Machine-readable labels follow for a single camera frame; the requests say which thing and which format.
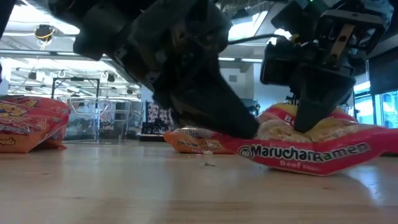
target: red noodle package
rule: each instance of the red noodle package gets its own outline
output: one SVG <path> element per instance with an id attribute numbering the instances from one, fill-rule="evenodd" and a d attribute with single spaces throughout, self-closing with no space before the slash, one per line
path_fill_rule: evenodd
<path id="1" fill-rule="evenodd" d="M 297 107 L 271 106 L 258 118 L 252 140 L 224 134 L 213 136 L 222 145 L 254 162 L 304 174 L 329 175 L 366 162 L 383 152 L 397 152 L 398 130 L 359 124 L 336 109 L 306 133 L 293 129 Z"/>
<path id="2" fill-rule="evenodd" d="M 64 148 L 70 110 L 48 98 L 19 96 L 0 101 L 0 152 L 27 153 L 34 147 Z"/>
<path id="3" fill-rule="evenodd" d="M 183 153 L 203 154 L 233 154 L 232 151 L 224 149 L 217 141 L 211 139 L 212 131 L 200 128 L 182 128 L 163 134 L 167 143 L 175 150 Z"/>

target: maruchan ramen package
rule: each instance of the maruchan ramen package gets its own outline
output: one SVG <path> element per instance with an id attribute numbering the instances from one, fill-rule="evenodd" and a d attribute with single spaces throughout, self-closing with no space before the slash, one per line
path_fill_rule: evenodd
<path id="1" fill-rule="evenodd" d="M 175 150 L 183 153 L 206 154 L 233 154 L 224 149 L 217 141 L 211 139 L 214 132 L 200 128 L 182 128 L 163 134 L 164 139 Z"/>
<path id="2" fill-rule="evenodd" d="M 33 96 L 0 101 L 0 152 L 27 153 L 35 147 L 65 148 L 62 139 L 69 107 L 56 100 Z"/>
<path id="3" fill-rule="evenodd" d="M 336 109 L 306 133 L 293 129 L 297 106 L 279 103 L 263 112 L 252 140 L 215 134 L 225 148 L 254 162 L 304 174 L 329 175 L 397 152 L 398 130 L 359 124 Z"/>

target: wooden table surface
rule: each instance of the wooden table surface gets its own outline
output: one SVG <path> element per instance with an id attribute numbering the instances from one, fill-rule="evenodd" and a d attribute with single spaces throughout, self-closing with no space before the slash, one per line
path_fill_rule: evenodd
<path id="1" fill-rule="evenodd" d="M 313 177 L 166 143 L 68 147 L 0 154 L 2 224 L 398 223 L 398 158 Z"/>

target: orange package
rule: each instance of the orange package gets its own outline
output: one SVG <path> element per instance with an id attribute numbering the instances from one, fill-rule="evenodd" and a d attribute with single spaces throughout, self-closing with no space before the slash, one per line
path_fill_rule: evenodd
<path id="1" fill-rule="evenodd" d="M 62 120 L 68 121 L 70 115 L 70 107 L 65 103 L 50 98 L 43 98 L 38 96 L 7 96 L 3 101 L 17 103 L 24 105 L 29 108 L 39 108 L 42 110 L 51 111 L 61 115 Z M 62 141 L 67 133 L 67 122 L 60 128 L 53 132 L 42 144 L 40 148 L 49 149 L 65 149 L 66 147 L 62 144 Z"/>
<path id="2" fill-rule="evenodd" d="M 224 149 L 217 141 L 210 139 L 212 131 L 200 128 L 182 128 L 163 134 L 167 143 L 175 150 L 183 153 L 203 154 L 211 152 L 213 154 L 233 154 Z"/>
<path id="3" fill-rule="evenodd" d="M 0 152 L 27 153 L 68 123 L 68 116 L 0 101 Z"/>
<path id="4" fill-rule="evenodd" d="M 279 103 L 258 118 L 254 139 L 215 134 L 225 148 L 254 162 L 280 170 L 330 175 L 367 162 L 383 152 L 398 152 L 398 129 L 359 124 L 341 109 L 300 133 L 293 125 L 297 106 Z"/>

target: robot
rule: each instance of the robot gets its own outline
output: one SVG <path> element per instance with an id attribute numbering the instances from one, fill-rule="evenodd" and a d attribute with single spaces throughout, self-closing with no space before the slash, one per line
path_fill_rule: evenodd
<path id="1" fill-rule="evenodd" d="M 300 100 L 294 128 L 305 132 L 346 102 L 355 83 L 348 56 L 369 54 L 392 17 L 386 0 L 343 0 L 333 7 L 291 0 L 272 24 L 294 38 L 228 42 L 231 20 L 210 0 L 49 0 L 49 9 L 80 29 L 74 52 L 112 58 L 153 92 L 154 101 L 172 109 L 176 124 L 246 139 L 259 123 L 220 74 L 218 54 L 228 44 L 279 38 L 264 52 L 261 82 L 290 87 Z"/>

